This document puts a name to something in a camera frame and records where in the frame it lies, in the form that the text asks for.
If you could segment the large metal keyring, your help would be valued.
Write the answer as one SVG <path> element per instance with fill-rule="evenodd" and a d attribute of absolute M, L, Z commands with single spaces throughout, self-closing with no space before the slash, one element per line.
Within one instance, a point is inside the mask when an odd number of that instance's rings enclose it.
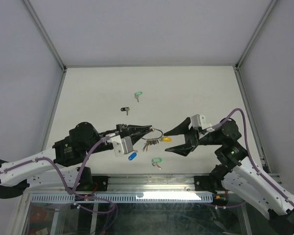
<path fill-rule="evenodd" d="M 159 140 L 163 137 L 163 132 L 162 130 L 160 129 L 157 129 L 157 128 L 154 128 L 154 127 L 151 127 L 149 129 L 149 132 L 147 134 L 145 134 L 142 139 L 143 140 Z"/>

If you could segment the bunch of silver keys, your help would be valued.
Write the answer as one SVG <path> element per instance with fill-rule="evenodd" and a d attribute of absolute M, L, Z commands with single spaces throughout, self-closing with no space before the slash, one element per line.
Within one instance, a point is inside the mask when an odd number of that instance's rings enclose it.
<path fill-rule="evenodd" d="M 153 138 L 153 139 L 146 139 L 146 142 L 145 142 L 145 144 L 143 146 L 142 151 L 143 152 L 147 152 L 150 146 L 157 145 L 158 143 L 159 143 L 159 139 L 155 139 L 155 138 Z"/>

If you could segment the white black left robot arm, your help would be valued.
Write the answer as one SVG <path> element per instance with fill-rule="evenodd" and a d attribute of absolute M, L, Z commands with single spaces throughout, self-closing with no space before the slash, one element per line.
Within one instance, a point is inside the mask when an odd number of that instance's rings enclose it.
<path fill-rule="evenodd" d="M 92 190 L 97 182 L 86 166 L 92 154 L 113 150 L 120 157 L 133 153 L 134 144 L 151 132 L 151 125 L 118 124 L 100 133 L 91 123 L 81 122 L 49 149 L 15 162 L 0 159 L 0 199 L 15 198 L 34 188 L 64 187 L 70 195 Z"/>

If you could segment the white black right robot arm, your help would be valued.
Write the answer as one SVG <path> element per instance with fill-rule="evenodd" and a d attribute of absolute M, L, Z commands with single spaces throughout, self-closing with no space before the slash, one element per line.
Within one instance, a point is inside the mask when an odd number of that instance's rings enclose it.
<path fill-rule="evenodd" d="M 258 166 L 247 146 L 242 146 L 239 128 L 232 118 L 224 118 L 213 126 L 204 115 L 187 117 L 165 133 L 183 135 L 185 143 L 165 151 L 188 156 L 200 145 L 217 145 L 215 155 L 220 164 L 199 181 L 202 189 L 216 193 L 218 189 L 231 191 L 252 205 L 280 235 L 294 234 L 294 195 L 284 189 Z"/>

